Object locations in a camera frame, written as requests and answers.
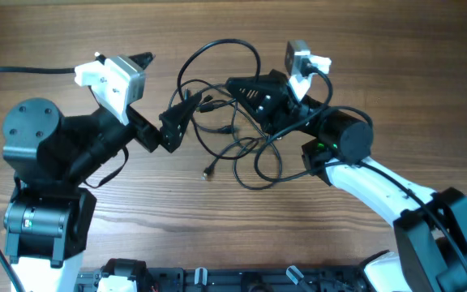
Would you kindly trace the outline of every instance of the wood grain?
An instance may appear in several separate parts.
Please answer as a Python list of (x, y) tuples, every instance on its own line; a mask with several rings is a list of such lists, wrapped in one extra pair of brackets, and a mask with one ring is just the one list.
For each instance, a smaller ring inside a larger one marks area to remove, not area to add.
[[(152, 51), (144, 98), (135, 108), (155, 125), (175, 88), (181, 65), (209, 41), (237, 37), (260, 52), (263, 72), (283, 70), (287, 40), (306, 40), (333, 60), (333, 104), (365, 110), (375, 121), (373, 157), (397, 173), (438, 190), (467, 194), (467, 3), (437, 1), (185, 2), (128, 5), (0, 7), (0, 65), (68, 67), (106, 55)], [(186, 79), (212, 83), (253, 75), (251, 53), (240, 46), (211, 49)], [(311, 95), (323, 99), (319, 82)], [(65, 115), (91, 113), (93, 99), (73, 76), (0, 74), (0, 246), (12, 170), (1, 158), (6, 112), (19, 101), (45, 97)], [(230, 113), (196, 116), (225, 125)], [(252, 134), (239, 119), (242, 135)], [(220, 150), (229, 137), (205, 135)], [(285, 174), (303, 170), (293, 133), (278, 142)], [(123, 172), (93, 192), (98, 198), (84, 268), (108, 258), (146, 260), (148, 266), (195, 268), (355, 264), (394, 249), (390, 228), (352, 196), (317, 178), (247, 191), (232, 165), (220, 162), (201, 181), (212, 158), (189, 132), (173, 154), (145, 152), (131, 143)], [(260, 182), (252, 158), (240, 161), (247, 183)], [(97, 181), (121, 163), (110, 161)], [(263, 159), (263, 170), (275, 170)], [(0, 268), (0, 290), (8, 280)]]

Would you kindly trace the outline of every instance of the black mounting plate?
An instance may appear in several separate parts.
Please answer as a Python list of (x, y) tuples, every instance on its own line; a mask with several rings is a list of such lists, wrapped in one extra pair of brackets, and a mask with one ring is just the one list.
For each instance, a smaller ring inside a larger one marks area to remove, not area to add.
[[(274, 292), (301, 292), (285, 274), (285, 269), (217, 269), (208, 270), (207, 285), (201, 290), (194, 285), (195, 270), (182, 268), (149, 268), (163, 292), (242, 292), (241, 280), (245, 273), (258, 273)], [(301, 272), (309, 285), (319, 292), (371, 291), (359, 276), (358, 266), (326, 266), (304, 268)], [(100, 269), (79, 273), (74, 292), (96, 292)]]

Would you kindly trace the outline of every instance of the black plastic housing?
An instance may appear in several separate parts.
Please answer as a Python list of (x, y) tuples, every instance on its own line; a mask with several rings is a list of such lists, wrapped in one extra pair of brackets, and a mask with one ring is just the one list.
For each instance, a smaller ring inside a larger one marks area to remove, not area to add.
[[(230, 78), (226, 88), (270, 135), (310, 117), (322, 106), (309, 96), (297, 102), (285, 75), (275, 70), (260, 76), (257, 83), (253, 77)], [(320, 114), (296, 130), (314, 136), (334, 157), (347, 164), (370, 156), (374, 133), (369, 124), (329, 106), (324, 112), (330, 114)]]
[[(467, 199), (449, 188), (434, 195), (427, 207), (443, 222), (467, 261)], [(413, 291), (467, 290), (467, 275), (445, 238), (435, 239), (432, 223), (421, 210), (404, 211), (394, 221), (397, 248), (406, 281)]]

